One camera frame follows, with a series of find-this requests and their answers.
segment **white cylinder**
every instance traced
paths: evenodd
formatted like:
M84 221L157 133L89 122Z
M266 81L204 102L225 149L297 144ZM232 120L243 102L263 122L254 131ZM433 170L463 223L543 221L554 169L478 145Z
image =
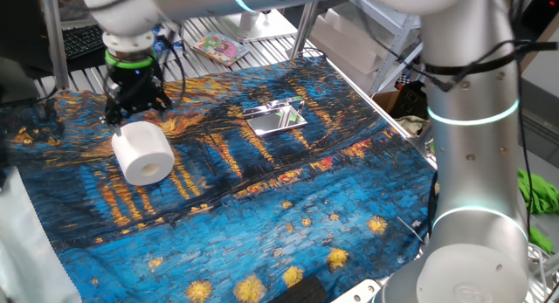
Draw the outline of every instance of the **white cylinder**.
M121 127L113 135L113 151L122 174L132 185L148 185L169 175L175 163L173 150L163 131L146 121Z

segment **blue cloth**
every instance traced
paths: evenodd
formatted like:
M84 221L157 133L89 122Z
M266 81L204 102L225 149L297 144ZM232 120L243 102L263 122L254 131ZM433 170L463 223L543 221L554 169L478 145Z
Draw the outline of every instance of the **blue cloth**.
M189 79L161 123L176 155L157 184L127 184L72 93L0 111L0 163L17 165L84 302L266 302L316 274L332 300L392 274L426 233L433 169L325 59ZM178 98L180 84L169 84ZM299 95L308 124L258 138L244 107Z

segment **black cable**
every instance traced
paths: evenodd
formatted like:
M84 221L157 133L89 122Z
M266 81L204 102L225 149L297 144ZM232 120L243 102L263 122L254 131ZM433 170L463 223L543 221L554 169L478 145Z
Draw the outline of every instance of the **black cable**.
M450 90L452 90L452 88L448 87L448 84L444 83L443 81L431 76L430 74L420 71L417 68L415 68L413 66L412 63L406 63L405 62L405 58L403 58L401 55L398 55L396 52L392 51L392 49L390 49L387 45L385 45L384 43L382 43L376 36L375 33L373 32L373 30L370 28L369 25L369 20L367 19L367 15L365 14L364 11L362 11L363 7L362 7L362 3L361 0L356 0L359 3L359 8L361 10L358 11L359 15L361 16L361 20L363 21L363 24L365 24L365 31L369 34L369 37L372 38L378 45L380 45L385 51L387 51L388 53L394 55L394 57L396 57L396 61L400 64L405 64L405 66L412 70L413 72L416 72L420 75L425 76L428 80L430 80L435 86L439 87L440 89L442 89L445 92L448 92Z
M521 19L522 19L522 11L524 9L524 3L525 0L520 0L518 2L518 9L516 10L516 12L514 13L515 17L513 18L513 22L511 23L511 25L513 26L514 29L514 35L517 36L518 35L518 28L520 26L521 23ZM520 125L520 133L521 133L521 143L522 143L522 154L524 155L524 163L526 164L526 172L528 173L528 207L527 207L527 227L528 227L528 241L531 238L531 234L530 234L530 218L531 218L531 211L532 211L532 203L534 203L534 184L532 183L532 174L530 172L530 165L528 162L528 149L527 149L527 145L526 145L526 134L525 134L525 129L524 129L524 117L522 115L522 109L523 109L523 96L522 96L522 71L521 71L521 57L520 54L517 52L516 53L516 68L517 68L517 86L518 86L518 101L519 101L519 107L518 107L518 122Z
M175 50L175 47L173 46L173 44L170 42L169 38L160 38L161 41L165 44L165 46L167 46L169 48L169 50L173 53L173 55L175 56L175 61L176 64L178 65L178 68L181 70L181 76L183 78L183 83L182 83L182 88L181 88L181 96L180 96L180 100L179 103L176 105L176 107L180 106L183 103L183 97L184 94L186 93L186 72L184 72L184 66L183 63L181 62L180 57L178 56L178 53Z
M315 52L318 52L318 53L322 54L322 56L324 56L325 58L328 57L328 55L326 55L326 53L323 50L313 48L313 47L304 47L304 48L300 49L299 54L301 54L301 55L305 54L303 51L315 51Z
M437 202L438 195L435 193L435 188L438 180L438 171L435 170L433 178L431 179L431 189L429 190L429 202L427 203L427 229L429 231L429 236L431 236L432 231L432 221L437 212Z
M70 5L68 2L66 2L65 0L59 0L60 3L62 3L64 5L64 7L67 7L69 9L72 10L80 10L80 11L84 11L84 12L93 12L93 11L99 11L99 10L107 10L109 8L112 8L120 3L124 3L127 0L114 0L112 2L100 5L100 6L94 6L94 7L79 7L79 6L73 6Z
M39 103L39 102L43 102L45 100L48 100L50 98L52 98L52 96L54 96L59 90L57 89L56 85L54 85L54 88L51 90L51 92L49 94L47 94L45 97L43 98L39 98L35 101L33 101L33 104L35 103Z

